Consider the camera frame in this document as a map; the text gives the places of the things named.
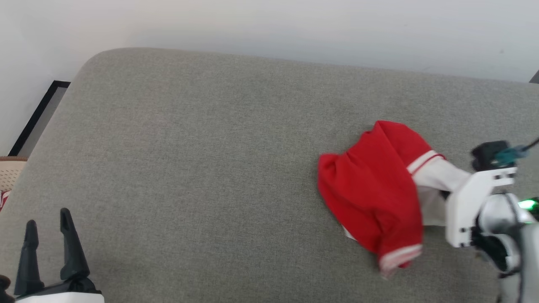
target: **couch cushion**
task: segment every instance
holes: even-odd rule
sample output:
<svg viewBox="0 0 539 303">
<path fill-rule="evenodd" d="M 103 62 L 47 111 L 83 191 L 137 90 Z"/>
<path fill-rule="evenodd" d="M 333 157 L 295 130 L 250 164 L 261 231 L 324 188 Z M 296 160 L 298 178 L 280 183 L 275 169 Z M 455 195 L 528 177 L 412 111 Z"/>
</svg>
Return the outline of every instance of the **couch cushion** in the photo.
<svg viewBox="0 0 539 303">
<path fill-rule="evenodd" d="M 322 153 L 379 119 L 456 165 L 485 141 L 537 136 L 539 85 L 158 49 L 90 59 L 0 213 L 14 279 L 35 219 L 40 274 L 63 266 L 70 209 L 107 302 L 493 302 L 496 274 L 426 228 L 424 253 L 384 281 L 316 188 Z M 513 192 L 537 195 L 539 151 Z"/>
</svg>

